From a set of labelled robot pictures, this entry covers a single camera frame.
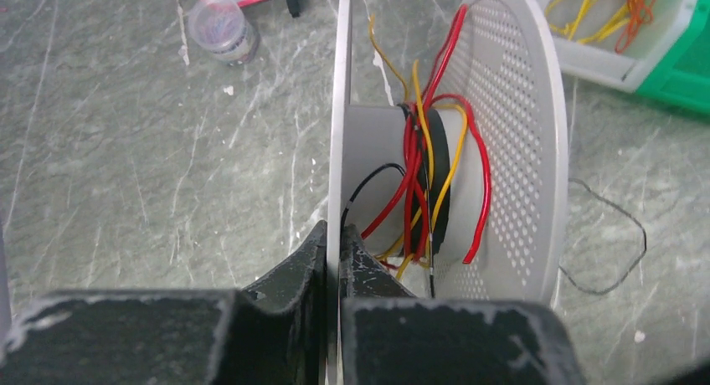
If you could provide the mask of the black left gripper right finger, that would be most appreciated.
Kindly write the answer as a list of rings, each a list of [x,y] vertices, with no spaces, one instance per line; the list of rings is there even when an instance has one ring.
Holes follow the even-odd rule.
[[[562,322],[516,300],[419,298],[342,231],[340,320],[346,384],[582,384]]]

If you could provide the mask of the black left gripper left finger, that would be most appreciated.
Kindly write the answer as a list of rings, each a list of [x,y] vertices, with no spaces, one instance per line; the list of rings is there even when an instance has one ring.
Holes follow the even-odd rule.
[[[327,224],[242,289],[61,290],[1,349],[4,384],[321,384]]]

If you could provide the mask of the white perforated cable spool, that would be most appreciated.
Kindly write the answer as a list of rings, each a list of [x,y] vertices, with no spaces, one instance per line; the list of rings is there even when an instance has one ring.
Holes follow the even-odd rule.
[[[461,92],[482,124],[492,169],[491,220],[481,256],[461,250],[479,207],[482,178],[466,174],[454,186],[435,298],[516,300],[550,309],[567,221],[569,144],[563,82],[553,38],[536,0],[464,0],[464,44],[444,86]],[[340,214],[345,193],[367,168],[400,145],[403,124],[392,107],[352,105],[352,0],[339,0],[333,75],[327,212],[327,369],[343,381],[340,320]]]

